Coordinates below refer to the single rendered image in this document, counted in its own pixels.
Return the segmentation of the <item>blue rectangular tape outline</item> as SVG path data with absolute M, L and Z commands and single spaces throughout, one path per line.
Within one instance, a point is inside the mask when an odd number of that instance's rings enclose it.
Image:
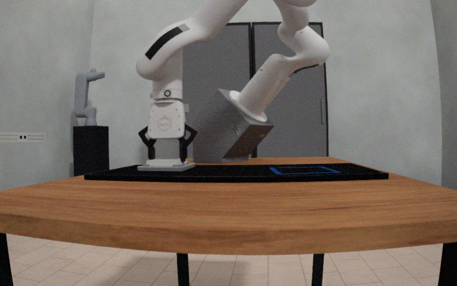
M 332 169 L 329 169 L 329 168 L 325 168 L 325 167 L 322 167 L 322 166 L 316 166 L 316 167 L 320 167 L 320 168 L 327 169 L 329 171 L 333 171 L 333 172 L 318 172 L 318 173 L 335 173 L 335 172 L 338 172 L 338 171 L 335 171 L 335 170 L 332 170 Z M 282 174 L 279 171 L 277 171 L 275 168 L 270 168 L 270 169 L 276 174 Z

